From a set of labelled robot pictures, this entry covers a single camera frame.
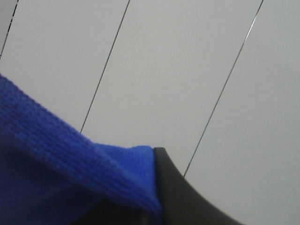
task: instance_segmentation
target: white panel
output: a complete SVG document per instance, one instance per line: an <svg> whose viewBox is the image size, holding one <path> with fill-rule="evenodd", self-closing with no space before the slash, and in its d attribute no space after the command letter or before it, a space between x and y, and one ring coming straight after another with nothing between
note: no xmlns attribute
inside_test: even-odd
<svg viewBox="0 0 300 225"><path fill-rule="evenodd" d="M83 133L166 147L183 172L259 4L132 0Z"/></svg>
<svg viewBox="0 0 300 225"><path fill-rule="evenodd" d="M127 0L22 0L0 72L80 129Z"/></svg>
<svg viewBox="0 0 300 225"><path fill-rule="evenodd" d="M299 11L262 4L187 173L246 225L300 224Z"/></svg>
<svg viewBox="0 0 300 225"><path fill-rule="evenodd" d="M0 0L0 54L17 0Z"/></svg>

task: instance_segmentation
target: black object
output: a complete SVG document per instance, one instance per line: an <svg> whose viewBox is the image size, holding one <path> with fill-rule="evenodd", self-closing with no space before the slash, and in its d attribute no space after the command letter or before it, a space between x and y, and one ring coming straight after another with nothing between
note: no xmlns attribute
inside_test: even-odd
<svg viewBox="0 0 300 225"><path fill-rule="evenodd" d="M157 194L163 225L241 225L198 194L179 173L164 148L154 148ZM146 212L101 202L73 225L151 225Z"/></svg>

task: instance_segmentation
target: thin black line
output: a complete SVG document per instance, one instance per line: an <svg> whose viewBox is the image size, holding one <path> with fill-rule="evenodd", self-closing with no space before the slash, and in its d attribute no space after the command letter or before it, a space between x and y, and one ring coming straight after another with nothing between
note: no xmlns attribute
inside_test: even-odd
<svg viewBox="0 0 300 225"><path fill-rule="evenodd" d="M12 22L13 22L13 18L14 18L14 16L15 16L15 10L17 9L18 2L19 2L19 0L17 0L17 3L15 4L15 9L14 9L13 15L12 15L12 17L11 17L11 19L10 19L10 23L9 23L9 26L8 26L8 30L7 30L7 33L6 33L6 36L5 36L5 39L4 39L4 43L3 43L3 46L2 46L2 50L1 50L1 53L0 53L0 59L1 59L1 57L2 57L2 53L3 53L3 50L4 50L4 46L5 46L6 40L7 40L7 38L8 38L8 33L9 33L9 30L10 30L10 26L11 26L11 24L12 24Z"/></svg>
<svg viewBox="0 0 300 225"><path fill-rule="evenodd" d="M84 125L85 125L86 119L87 119L87 117L88 117L88 115L89 115L89 113L90 113L90 108L92 107L92 104L93 104L93 102L94 102L94 99L95 99L96 93L97 93L97 91L98 91L98 88L99 88L100 82L101 82L101 80L102 80L102 77L103 77L103 74L104 74L104 71L105 71L106 65L107 65L107 63L108 63L108 61L109 61L109 57L111 56L111 53L112 53L112 50L113 50L114 43L116 42L116 39L117 39L118 33L119 33L119 31L120 31L121 25L122 25L122 23L123 23L123 20L124 20L124 17L125 17L125 14L126 14L126 11L127 11L127 8L128 8L128 5L129 5L129 3L130 3L130 0L128 0L128 3L127 3L127 5L126 5L126 8L125 8L124 14L123 14L123 16L122 16L122 19L121 19L121 23L120 23L120 25L119 25L119 27L118 27L118 31L117 31L117 33L116 33L116 36L114 37L114 40L113 40L113 43L112 43L112 47L111 47L111 49L110 49L110 51L109 51L109 54L108 54L108 57L107 57L106 63L105 63L105 65L104 65L104 68L103 68L102 74L101 74L101 76L100 76L100 80L99 80L99 82L98 82L98 85L97 85L97 87L96 87L96 90L95 90L95 93L94 93L93 99L92 99L92 101L91 101L91 103L90 103L90 106L89 106L88 112L86 113L86 116L85 116L85 118L84 118L84 122L83 122L83 124L82 124L81 130L80 130L80 133L83 131L83 127L84 127Z"/></svg>
<svg viewBox="0 0 300 225"><path fill-rule="evenodd" d="M190 165L191 165L191 163L192 163L192 161L193 161L193 158L194 158L194 156L195 156L195 154L196 154L196 152L197 152L197 149L198 149L199 144L200 144L200 142L201 142L201 140L202 140L202 138L203 138L203 135L204 135L204 133L205 133L205 131L206 131L206 128L207 128L208 124L210 123L210 119L211 119L211 117L212 117L212 115L213 115L213 113L214 113L214 111L215 111L215 109L216 109L216 107L217 107L217 105L218 105L218 102L219 102L219 100L220 100L220 98L221 98L221 96L222 96L222 94L223 94L223 91L224 91L224 89L225 89L225 86L227 85L227 82L228 82L228 80L229 80L229 78L230 78L230 75L231 75L231 73L232 73L232 71L233 71L233 68L234 68L234 66L235 66L235 64L236 64L236 62L237 62L237 60L238 60L238 58L239 58L239 56L240 56L240 53L241 53L241 51L242 51L242 49L243 49L243 47L244 47L245 41L247 40L247 38L248 38L248 36L249 36L249 33L250 33L250 31L251 31L251 29L252 29L252 27L253 27L253 24L254 24L254 22L255 22L255 20L256 20L257 14L258 14L259 10L261 9L261 6L262 6L262 4L263 4L263 1L264 1L264 0L262 0L261 4L259 5L259 8L258 8L258 10L257 10L257 12L256 12L256 14L255 14L255 17L254 17L252 23L251 23L251 26L250 26L250 28L249 28L249 30L248 30L248 32L247 32L247 35L246 35L246 37L245 37L245 39L244 39L244 41L243 41L243 44L242 44L241 47L240 47L239 53L238 53L237 57L235 58L235 61L234 61L234 63L233 63L233 66L232 66L232 68L231 68L231 70L230 70L230 72L229 72L229 75L228 75L228 77L227 77L227 79L226 79L226 81L225 81L225 83L224 83L224 85L223 85L223 88L222 88L222 90L221 90L221 93L219 94L219 97L217 98L217 101L216 101L216 103L215 103L215 105L214 105L214 107L213 107L213 109L212 109L212 112L211 112L211 114L210 114L210 117L209 117L209 119L208 119L208 121L207 121L207 123L206 123L206 126L205 126L205 128L204 128L204 130L203 130L203 132L202 132L202 135L201 135L201 137L200 137L200 140L198 141L198 144L197 144L197 146L196 146L196 149L195 149L195 151L194 151L194 153L193 153L193 155L192 155L192 157L191 157L191 159L190 159L190 161L189 161L189 163L188 163L188 165L187 165L187 168L186 168L186 170L185 170L185 172L184 172L183 177L185 177L186 174L187 174L187 172L188 172L188 169L189 169L189 167L190 167Z"/></svg>

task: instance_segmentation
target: blue sweater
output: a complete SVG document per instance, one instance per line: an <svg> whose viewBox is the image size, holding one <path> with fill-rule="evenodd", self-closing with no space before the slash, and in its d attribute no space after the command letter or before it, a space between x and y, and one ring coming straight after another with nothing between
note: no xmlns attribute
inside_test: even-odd
<svg viewBox="0 0 300 225"><path fill-rule="evenodd" d="M66 225L103 199L160 224L153 149L93 143L0 74L0 224Z"/></svg>

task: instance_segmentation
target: ribbed knit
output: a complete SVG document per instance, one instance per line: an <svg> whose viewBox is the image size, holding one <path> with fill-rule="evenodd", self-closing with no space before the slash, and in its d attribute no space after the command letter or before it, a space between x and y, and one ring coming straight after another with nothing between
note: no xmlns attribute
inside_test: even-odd
<svg viewBox="0 0 300 225"><path fill-rule="evenodd" d="M20 171L12 172L16 165L22 166L23 163L24 168L20 168L20 171L25 175L20 176ZM21 219L30 215L34 218L37 206L31 203L33 200L30 199L30 195L27 196L26 191L30 193L30 184L39 183L42 176L35 174L35 168L37 173L41 170L45 171L48 177L56 176L53 180L44 178L40 181L43 183L39 183L41 187L53 185L57 188L45 198L45 202L39 201L47 212L57 210L46 204L49 198L64 196L65 193L69 195L69 200L75 201L78 196L70 195L72 191L85 192L89 196L87 201L80 199L78 202L87 204L86 208L106 198L121 205L146 210L155 223L161 222L161 205L155 187L154 155L150 146L123 148L93 143L24 94L1 74L0 164L5 165L3 168L0 166L0 169L7 170L0 172L0 224L1 221L10 224L7 221L10 217L5 213L5 209L13 209L13 204L18 202L18 198L19 203L23 205L28 201L29 208L28 213L16 211L19 214L15 216ZM32 188L38 189L39 185L33 185ZM37 198L43 199L42 196L48 194L41 192ZM59 218L50 222L41 221L43 217L39 209L39 223L64 224L80 216L80 213L72 213L68 209L66 213L70 215L63 222L60 222Z"/></svg>

